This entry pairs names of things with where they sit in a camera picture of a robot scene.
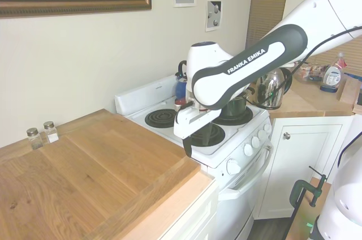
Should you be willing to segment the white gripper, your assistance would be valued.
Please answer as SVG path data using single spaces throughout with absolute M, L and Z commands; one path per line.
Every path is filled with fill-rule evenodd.
M 183 139 L 183 148 L 188 157 L 192 157 L 192 138 L 190 136 L 201 128 L 202 145 L 213 145 L 214 123 L 211 121 L 219 117 L 220 113 L 221 109 L 201 112 L 193 106 L 177 112 L 174 120 L 174 135 Z

